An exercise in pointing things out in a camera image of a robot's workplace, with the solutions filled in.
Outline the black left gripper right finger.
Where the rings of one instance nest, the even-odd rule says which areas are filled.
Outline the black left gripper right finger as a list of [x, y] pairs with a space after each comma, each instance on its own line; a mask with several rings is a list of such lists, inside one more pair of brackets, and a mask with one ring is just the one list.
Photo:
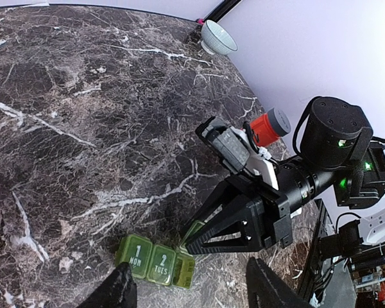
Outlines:
[[249, 307], [311, 307], [298, 296], [262, 259], [251, 257], [246, 265]]

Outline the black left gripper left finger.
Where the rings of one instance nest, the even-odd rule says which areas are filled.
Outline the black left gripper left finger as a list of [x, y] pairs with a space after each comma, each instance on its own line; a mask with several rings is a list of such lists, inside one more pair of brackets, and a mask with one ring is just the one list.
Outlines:
[[83, 301], [83, 308], [137, 307], [137, 284], [127, 262], [120, 263]]

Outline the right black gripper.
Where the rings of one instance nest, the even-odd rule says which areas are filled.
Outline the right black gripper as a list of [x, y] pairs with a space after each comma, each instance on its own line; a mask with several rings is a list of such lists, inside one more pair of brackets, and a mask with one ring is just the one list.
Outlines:
[[191, 255], [258, 252], [279, 243], [293, 242], [289, 200], [262, 180], [231, 175], [220, 181], [192, 222], [205, 221], [221, 210], [188, 238]]

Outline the orange pill bottle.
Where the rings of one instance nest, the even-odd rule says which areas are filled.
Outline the orange pill bottle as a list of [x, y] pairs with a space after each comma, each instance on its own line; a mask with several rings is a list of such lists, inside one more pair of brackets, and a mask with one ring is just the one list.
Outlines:
[[258, 147], [266, 147], [277, 141], [280, 136], [274, 130], [267, 113], [261, 115], [250, 123], [252, 139]]

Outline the grey bottle cap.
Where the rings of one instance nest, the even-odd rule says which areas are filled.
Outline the grey bottle cap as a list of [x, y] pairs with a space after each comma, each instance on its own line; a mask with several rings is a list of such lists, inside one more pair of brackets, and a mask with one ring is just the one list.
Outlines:
[[267, 116], [271, 128], [279, 137], [286, 136], [291, 132], [291, 123], [281, 109], [272, 108], [267, 112]]

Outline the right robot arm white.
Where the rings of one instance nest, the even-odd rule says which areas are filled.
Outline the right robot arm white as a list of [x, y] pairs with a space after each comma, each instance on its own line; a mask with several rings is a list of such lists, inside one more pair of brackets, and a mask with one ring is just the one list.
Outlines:
[[[295, 155], [277, 161], [267, 147], [291, 130]], [[337, 206], [353, 211], [385, 195], [385, 139], [342, 99], [312, 98], [293, 129], [271, 109], [241, 128], [210, 117], [196, 134], [230, 174], [192, 217], [203, 226], [185, 241], [191, 255], [287, 247], [293, 214], [329, 188]]]

